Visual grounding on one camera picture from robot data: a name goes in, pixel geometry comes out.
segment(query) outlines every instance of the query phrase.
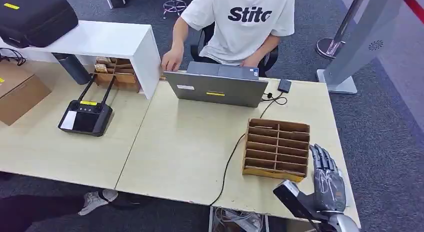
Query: black bag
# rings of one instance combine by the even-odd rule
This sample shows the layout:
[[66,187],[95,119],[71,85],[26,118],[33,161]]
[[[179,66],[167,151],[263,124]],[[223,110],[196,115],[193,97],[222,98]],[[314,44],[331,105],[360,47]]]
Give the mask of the black bag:
[[0,37],[16,48],[46,47],[77,25],[66,0],[0,0]]

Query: black thermos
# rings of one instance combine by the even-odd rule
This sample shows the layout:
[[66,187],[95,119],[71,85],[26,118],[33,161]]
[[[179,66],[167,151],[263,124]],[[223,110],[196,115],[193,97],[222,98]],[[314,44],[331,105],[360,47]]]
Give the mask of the black thermos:
[[91,80],[90,74],[86,68],[81,64],[75,54],[67,53],[52,53],[65,70],[72,76],[72,78],[80,85],[85,85]]

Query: speaker grille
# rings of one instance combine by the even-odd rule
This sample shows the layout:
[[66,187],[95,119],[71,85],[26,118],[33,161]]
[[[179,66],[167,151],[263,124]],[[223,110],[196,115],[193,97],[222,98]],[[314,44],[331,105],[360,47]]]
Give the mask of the speaker grille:
[[382,40],[373,41],[368,45],[368,49],[370,51],[378,51],[383,47],[384,47],[384,41]]

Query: office chair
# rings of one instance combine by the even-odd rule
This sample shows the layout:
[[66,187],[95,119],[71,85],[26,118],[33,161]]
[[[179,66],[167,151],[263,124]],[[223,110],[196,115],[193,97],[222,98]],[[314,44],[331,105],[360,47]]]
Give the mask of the office chair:
[[[200,38],[198,44],[192,44],[190,46],[190,52],[191,57],[193,57],[193,60],[196,62],[200,62],[200,56],[199,56],[199,46],[201,45],[200,39],[202,38],[202,34],[204,33],[204,40],[203,40],[203,46],[207,45],[209,40],[211,40],[212,36],[215,32],[215,23],[212,23],[206,27],[204,27],[200,32]],[[259,68],[259,77],[267,77],[265,72],[269,71],[271,67],[276,63],[278,58],[278,45],[275,47],[267,56],[265,56],[257,67]]]

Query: black cable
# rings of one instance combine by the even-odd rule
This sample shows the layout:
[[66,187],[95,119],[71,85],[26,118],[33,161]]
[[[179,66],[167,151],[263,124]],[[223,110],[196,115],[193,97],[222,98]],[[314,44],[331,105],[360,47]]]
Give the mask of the black cable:
[[[271,101],[271,103],[269,103],[268,104],[268,106],[266,106],[266,108],[263,110],[263,112],[262,112],[262,114],[260,115],[260,119],[262,118],[262,116],[265,114],[265,112],[267,111],[267,109],[275,102],[275,103],[277,103],[277,104],[279,104],[279,105],[281,105],[281,106],[283,106],[283,105],[285,105],[285,104],[287,104],[287,98],[286,97],[282,97],[282,95],[283,95],[283,92],[281,92],[280,94],[279,94],[279,96],[277,96],[276,98],[274,98],[273,97],[273,94],[272,93],[264,93],[264,95],[267,95],[268,96],[268,98],[271,98],[271,99],[262,99],[261,100],[261,102],[264,102],[264,101]],[[285,99],[285,102],[284,103],[279,103],[277,100],[279,100],[279,99]],[[210,203],[209,204],[209,206],[212,206],[213,204],[215,204],[215,202],[221,197],[221,195],[223,194],[223,191],[224,191],[224,185],[225,185],[225,177],[226,177],[226,174],[227,174],[227,169],[228,169],[228,165],[230,164],[230,161],[231,161],[231,158],[233,157],[233,155],[234,155],[234,152],[236,151],[236,149],[237,149],[237,146],[239,145],[239,143],[240,143],[240,140],[243,138],[243,136],[245,136],[246,134],[244,133],[244,134],[242,134],[241,136],[240,136],[240,138],[238,138],[238,140],[237,140],[237,143],[235,144],[235,146],[234,146],[234,149],[232,150],[232,152],[231,152],[231,155],[229,156],[229,158],[228,158],[228,160],[227,160],[227,162],[226,162],[226,166],[225,166],[225,170],[224,170],[224,175],[223,175],[223,178],[222,178],[222,186],[221,186],[221,191],[219,192],[219,195],[218,195],[218,197],[216,197],[216,199],[212,202],[212,203]]]
[[217,201],[217,200],[221,197],[221,195],[223,194],[223,191],[224,191],[224,184],[225,184],[225,177],[226,177],[226,174],[227,174],[228,164],[230,163],[231,158],[233,157],[234,152],[236,151],[237,146],[239,145],[240,140],[243,138],[243,136],[245,136],[245,133],[244,133],[244,134],[242,134],[242,135],[240,136],[240,138],[238,138],[237,143],[235,144],[234,149],[232,150],[231,155],[229,156],[228,161],[226,162],[226,166],[225,166],[225,170],[224,170],[224,176],[223,176],[223,178],[222,178],[221,191],[219,192],[218,197],[216,197],[216,199],[215,199],[212,203],[210,203],[210,204],[209,204],[209,206],[212,206],[213,204],[215,204],[215,202],[216,202],[216,201]]
[[[283,105],[285,105],[285,104],[287,104],[287,102],[288,102],[288,100],[287,100],[287,98],[286,97],[283,97],[282,95],[283,95],[283,92],[281,92],[280,94],[279,94],[279,96],[277,96],[276,98],[274,98],[273,97],[273,94],[272,93],[264,93],[264,95],[267,95],[268,96],[268,98],[269,97],[271,97],[270,99],[262,99],[261,100],[261,102],[264,102],[264,101],[271,101],[271,103],[269,103],[268,104],[268,106],[263,110],[263,112],[262,112],[262,114],[260,115],[260,119],[262,119],[262,116],[264,116],[264,114],[265,114],[265,112],[267,111],[267,109],[275,102],[275,103],[277,103],[277,104],[279,104],[280,106],[283,106]],[[284,103],[279,103],[278,102],[278,100],[279,99],[285,99],[285,102]]]
[[[2,55],[1,50],[9,50],[12,53],[14,53],[15,57]],[[11,60],[14,60],[14,61],[17,62],[17,64],[16,64],[17,66],[23,65],[27,61],[27,59],[24,58],[21,53],[19,53],[18,51],[14,50],[14,49],[11,49],[11,48],[0,48],[0,62],[3,61],[3,60],[9,61],[9,62]]]

